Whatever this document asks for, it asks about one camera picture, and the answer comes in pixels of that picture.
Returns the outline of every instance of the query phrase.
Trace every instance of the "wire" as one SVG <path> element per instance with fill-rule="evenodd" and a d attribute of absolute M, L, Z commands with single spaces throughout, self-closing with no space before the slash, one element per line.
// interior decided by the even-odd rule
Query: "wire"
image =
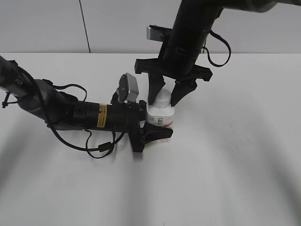
<path fill-rule="evenodd" d="M 91 152 L 89 152 L 89 148 L 88 148 L 88 142 L 89 142 L 89 139 L 90 139 L 91 136 L 92 136 L 92 132 L 89 131 L 89 130 L 87 130 L 87 129 L 86 129 L 85 131 L 90 133 L 89 137 L 88 137 L 87 140 L 86 140 L 86 150 L 87 150 L 88 155 L 90 155 L 90 157 L 92 157 L 92 158 L 94 158 L 94 159 L 102 159 L 102 158 L 108 156 L 109 154 L 111 154 L 111 153 L 113 152 L 113 150 L 114 150 L 114 145 L 112 145 L 112 147 L 108 150 L 108 152 L 107 152 L 105 155 L 103 155 L 103 156 L 95 157 L 94 155 L 92 155 Z M 113 135 L 113 144 L 114 144 L 114 143 L 115 143 L 115 138 L 116 138 L 116 133 L 115 133 L 115 132 L 112 132 L 112 135 Z"/>
<path fill-rule="evenodd" d="M 55 88 L 55 89 L 57 89 L 57 90 L 63 90 L 63 89 L 69 88 L 69 87 L 77 87 L 77 88 L 79 88 L 79 89 L 81 89 L 81 90 L 83 90 L 85 92 L 85 98 L 84 98 L 83 101 L 84 102 L 86 101 L 87 90 L 84 87 L 82 87 L 82 86 L 80 86 L 78 84 L 68 84 L 68 85 L 65 85 L 65 86 L 55 86 L 55 85 L 52 85 L 52 87 Z"/>
<path fill-rule="evenodd" d="M 8 105 L 11 104 L 18 104 L 24 100 L 26 100 L 26 98 L 28 97 L 27 95 L 25 97 L 23 97 L 22 99 L 17 99 L 17 101 L 13 101 L 13 102 L 8 102 L 8 98 L 10 96 L 11 92 L 7 92 L 4 101 L 2 102 L 2 108 L 6 108 Z"/>
<path fill-rule="evenodd" d="M 230 58 L 231 58 L 231 46 L 229 45 L 229 43 L 228 43 L 225 39 L 223 39 L 220 35 L 214 33 L 212 30 L 210 31 L 210 34 L 211 34 L 214 38 L 220 40 L 222 43 L 224 43 L 224 44 L 227 46 L 227 48 L 228 48 L 228 50 L 229 50 L 229 56 L 228 56 L 227 61 L 226 61 L 224 64 L 222 64 L 222 65 L 218 65 L 218 64 L 214 63 L 214 62 L 211 60 L 211 57 L 210 57 L 210 53 L 209 53 L 208 48 L 207 48 L 206 46 L 204 46 L 204 47 L 202 47 L 202 49 L 203 49 L 203 50 L 206 50 L 206 52 L 207 52 L 207 57 L 208 57 L 208 61 L 209 61 L 209 63 L 211 63 L 211 65 L 213 65 L 214 67 L 223 67 L 223 66 L 225 66 L 225 65 L 229 62 L 229 60 L 230 60 Z"/>
<path fill-rule="evenodd" d="M 36 81 L 34 80 L 34 78 L 26 71 L 24 70 L 23 68 L 21 67 L 18 67 L 18 69 L 21 71 L 21 73 L 23 73 L 27 78 L 28 80 L 32 83 L 32 85 L 34 86 L 34 88 L 36 89 L 36 92 L 37 92 L 37 95 L 38 95 L 38 98 L 39 98 L 39 101 L 40 101 L 40 104 L 41 104 L 41 108 L 43 110 L 43 113 L 45 115 L 45 119 L 46 119 L 46 123 L 47 125 L 49 126 L 49 128 L 52 130 L 53 134 L 56 136 L 56 138 L 61 141 L 64 145 L 70 147 L 70 148 L 73 148 L 73 149 L 76 149 L 76 150 L 79 150 L 79 151 L 84 151 L 86 152 L 87 149 L 86 148 L 83 148 L 83 147 L 78 147 L 78 146 L 75 146 L 75 145 L 72 145 L 70 143 L 68 143 L 67 141 L 65 141 L 59 134 L 58 132 L 56 131 L 56 129 L 54 128 L 54 125 L 48 115 L 48 111 L 46 109 L 46 105 L 45 105 L 45 102 L 44 102 L 44 99 L 43 99 L 43 96 L 41 94 L 41 91 L 36 83 Z M 89 151 L 90 152 L 97 152 L 99 151 L 99 148 L 89 148 Z"/>
<path fill-rule="evenodd" d="M 90 139 L 90 137 L 92 136 L 92 132 L 90 132 L 90 136 L 88 137 L 87 141 L 86 141 L 86 147 L 85 148 L 82 148 L 82 147 L 78 147 L 78 146 L 75 146 L 75 145 L 72 145 L 70 143 L 68 143 L 67 141 L 65 141 L 59 134 L 58 132 L 56 131 L 49 115 L 48 115 L 48 111 L 47 111 L 47 108 L 46 108 L 46 105 L 45 105 L 45 102 L 44 102 L 44 99 L 43 99 L 43 96 L 42 96 L 42 93 L 41 93 L 41 90 L 39 89 L 39 86 L 37 85 L 36 81 L 34 80 L 34 78 L 26 71 L 24 70 L 23 68 L 21 67 L 18 67 L 18 69 L 20 70 L 21 73 L 23 73 L 27 78 L 28 80 L 32 83 L 32 85 L 34 86 L 34 88 L 36 89 L 36 92 L 37 92 L 37 95 L 38 95 L 38 98 L 39 98 L 39 101 L 40 101 L 40 104 L 41 104 L 41 108 L 43 110 L 43 113 L 45 115 L 45 118 L 46 118 L 46 123 L 47 125 L 50 127 L 50 129 L 52 130 L 53 134 L 56 136 L 56 138 L 61 141 L 64 145 L 70 147 L 70 148 L 73 148 L 73 149 L 76 149 L 76 150 L 79 150 L 79 151 L 85 151 L 87 152 L 92 158 L 97 158 L 97 159 L 101 159 L 101 158 L 104 158 L 106 156 L 108 156 L 109 154 L 111 154 L 114 150 L 114 146 L 116 145 L 116 143 L 118 143 L 122 137 L 124 136 L 125 132 L 126 132 L 126 128 L 127 128 L 127 124 L 128 124 L 128 116 L 127 116 L 127 120 L 126 120 L 126 123 L 125 123 L 125 128 L 123 130 L 123 132 L 120 134 L 120 136 L 118 137 L 117 140 L 115 140 L 116 138 L 116 133 L 115 132 L 112 132 L 113 134 L 113 143 L 111 142 L 108 142 L 108 143 L 105 143 L 105 144 L 102 144 L 102 145 L 99 145 L 98 148 L 88 148 L 88 141 Z M 90 152 L 96 152 L 96 151 L 99 151 L 99 152 L 104 152 L 106 150 L 109 150 L 104 156 L 101 156 L 101 157 L 94 157 Z"/>

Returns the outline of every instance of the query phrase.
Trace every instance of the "bottle cap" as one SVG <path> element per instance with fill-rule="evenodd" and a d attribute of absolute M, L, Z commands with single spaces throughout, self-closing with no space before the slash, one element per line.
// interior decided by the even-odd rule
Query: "bottle cap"
<path fill-rule="evenodd" d="M 168 107 L 171 100 L 171 93 L 167 89 L 161 89 L 161 91 L 158 93 L 154 106 L 158 108 L 165 108 Z"/>

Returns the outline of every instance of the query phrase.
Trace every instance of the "bottle label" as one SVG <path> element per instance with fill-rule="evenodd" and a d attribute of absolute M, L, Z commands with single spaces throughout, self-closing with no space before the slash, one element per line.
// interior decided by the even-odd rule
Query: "bottle label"
<path fill-rule="evenodd" d="M 98 128 L 105 127 L 105 123 L 107 121 L 107 112 L 108 112 L 107 105 L 99 105 L 99 114 L 98 114 L 98 122 L 97 122 Z"/>
<path fill-rule="evenodd" d="M 147 115 L 147 122 L 155 125 L 155 126 L 161 126 L 161 127 L 166 127 L 166 128 L 173 128 L 173 118 L 172 117 L 160 117 L 160 116 L 152 116 L 152 115 Z"/>
<path fill-rule="evenodd" d="M 152 116 L 147 114 L 147 122 L 155 126 L 161 126 L 170 129 L 174 127 L 174 121 L 172 117 Z M 152 141 L 151 143 L 170 143 L 170 141 L 171 138 L 165 138 Z"/>

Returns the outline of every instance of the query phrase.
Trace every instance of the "black cable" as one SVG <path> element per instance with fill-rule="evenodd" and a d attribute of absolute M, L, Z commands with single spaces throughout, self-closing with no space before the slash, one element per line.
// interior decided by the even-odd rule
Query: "black cable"
<path fill-rule="evenodd" d="M 81 89 L 82 91 L 85 92 L 85 98 L 84 98 L 83 101 L 86 101 L 86 98 L 87 98 L 87 90 L 86 90 L 84 87 L 82 87 L 82 86 L 80 86 L 80 85 L 78 85 L 78 84 L 68 84 L 68 85 L 65 85 L 65 86 L 55 86 L 55 85 L 53 84 L 53 82 L 50 81 L 50 80 L 48 80 L 48 79 L 42 79 L 42 80 L 43 80 L 44 82 L 46 82 L 49 86 L 52 86 L 53 88 L 55 88 L 56 90 L 63 90 L 63 89 L 69 88 L 69 87 L 76 87 L 76 88 L 79 88 L 79 89 Z"/>
<path fill-rule="evenodd" d="M 79 150 L 79 151 L 84 151 L 86 152 L 87 149 L 86 148 L 83 148 L 83 147 L 78 147 L 78 146 L 75 146 L 75 145 L 72 145 L 70 143 L 68 143 L 67 141 L 65 141 L 59 134 L 58 132 L 56 131 L 56 129 L 54 128 L 54 125 L 48 115 L 48 112 L 47 112 L 47 109 L 46 109 L 46 106 L 45 106 L 45 102 L 44 102 L 44 99 L 43 99 L 43 96 L 41 94 L 41 91 L 39 89 L 39 86 L 37 85 L 36 81 L 34 80 L 34 78 L 26 71 L 24 70 L 23 68 L 21 67 L 18 67 L 18 69 L 21 71 L 21 73 L 23 73 L 27 78 L 28 80 L 32 83 L 32 85 L 34 86 L 34 88 L 36 89 L 36 92 L 37 92 L 37 95 L 38 95 L 38 98 L 39 98 L 39 101 L 40 101 L 40 104 L 41 104 L 41 108 L 44 112 L 44 115 L 45 115 L 45 118 L 46 118 L 46 123 L 47 125 L 49 126 L 49 128 L 52 130 L 53 134 L 56 136 L 56 138 L 61 141 L 64 145 L 70 147 L 70 148 L 73 148 L 73 149 L 76 149 L 76 150 Z M 100 151 L 99 150 L 100 148 L 89 148 L 89 151 L 90 152 L 97 152 L 97 151 Z"/>
<path fill-rule="evenodd" d="M 85 98 L 84 98 L 83 101 L 86 101 L 87 90 L 84 87 L 82 87 L 82 86 L 80 86 L 78 84 L 68 84 L 68 85 L 65 85 L 65 86 L 55 86 L 55 85 L 52 85 L 52 87 L 55 88 L 55 89 L 57 89 L 57 90 L 63 90 L 63 89 L 69 88 L 69 87 L 77 87 L 77 88 L 79 88 L 79 89 L 81 89 L 81 90 L 83 90 L 85 92 Z"/>
<path fill-rule="evenodd" d="M 211 57 L 210 57 L 210 53 L 209 53 L 208 48 L 207 48 L 206 46 L 204 46 L 204 47 L 202 47 L 202 49 L 204 49 L 204 50 L 207 51 L 208 61 L 211 63 L 211 65 L 213 65 L 214 67 L 223 67 L 223 66 L 225 66 L 225 65 L 229 62 L 229 60 L 230 60 L 230 58 L 231 58 L 231 46 L 229 45 L 229 43 L 228 43 L 225 39 L 223 39 L 220 35 L 214 33 L 212 30 L 210 31 L 210 34 L 211 34 L 214 38 L 220 40 L 222 43 L 224 43 L 224 44 L 227 46 L 227 48 L 228 48 L 228 50 L 229 50 L 229 56 L 228 56 L 227 61 L 226 61 L 224 64 L 222 64 L 222 65 L 218 65 L 218 64 L 214 63 L 214 62 L 211 60 Z"/>
<path fill-rule="evenodd" d="M 88 155 L 89 155 L 90 157 L 92 157 L 92 158 L 94 158 L 94 159 L 102 159 L 102 158 L 104 158 L 104 157 L 110 155 L 110 154 L 113 152 L 113 150 L 114 150 L 114 145 L 112 145 L 112 147 L 108 150 L 108 152 L 107 152 L 105 155 L 103 155 L 103 156 L 95 157 L 94 155 L 92 155 L 91 152 L 89 151 L 89 148 L 88 148 L 88 142 L 89 142 L 89 139 L 90 139 L 91 136 L 92 136 L 92 132 L 89 131 L 89 130 L 87 130 L 87 129 L 86 129 L 85 131 L 90 133 L 89 137 L 88 137 L 87 140 L 86 140 L 86 150 L 87 150 L 87 153 L 88 153 Z M 113 144 L 114 144 L 114 143 L 115 143 L 115 138 L 116 138 L 116 133 L 115 133 L 115 132 L 112 132 L 112 135 L 113 135 Z"/>
<path fill-rule="evenodd" d="M 87 39 L 88 49 L 89 49 L 89 53 L 91 53 L 89 39 L 88 39 L 88 33 L 87 33 L 87 29 L 86 29 L 86 22 L 85 22 L 85 18 L 84 18 L 83 7 L 81 5 L 81 0 L 79 0 L 79 5 L 80 5 L 81 17 L 82 17 L 83 23 L 84 23 L 84 28 L 85 28 L 85 33 L 86 33 L 86 39 Z"/>
<path fill-rule="evenodd" d="M 17 99 L 17 101 L 13 101 L 13 102 L 8 102 L 8 98 L 10 96 L 11 92 L 7 92 L 4 101 L 2 102 L 2 108 L 6 108 L 8 105 L 11 104 L 18 104 L 22 101 L 24 101 L 28 96 L 23 97 L 22 99 Z"/>
<path fill-rule="evenodd" d="M 204 43 L 204 46 L 203 47 L 206 47 L 206 44 L 207 44 L 207 39 L 205 40 L 205 43 Z"/>

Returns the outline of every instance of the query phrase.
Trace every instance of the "black clamp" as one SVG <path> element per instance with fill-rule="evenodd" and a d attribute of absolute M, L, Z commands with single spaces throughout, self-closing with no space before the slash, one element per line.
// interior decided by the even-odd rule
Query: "black clamp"
<path fill-rule="evenodd" d="M 149 26 L 147 28 L 147 38 L 149 40 L 163 42 L 158 58 L 154 59 L 137 59 L 135 63 L 135 73 L 148 73 L 149 77 L 149 95 L 148 102 L 152 105 L 157 94 L 165 86 L 163 76 L 175 79 L 175 87 L 172 92 L 171 106 L 175 106 L 183 97 L 197 88 L 197 79 L 210 81 L 212 72 L 209 68 L 194 65 L 190 73 L 182 77 L 173 71 L 170 67 L 164 65 L 162 60 L 163 54 L 170 37 L 172 29 Z"/>

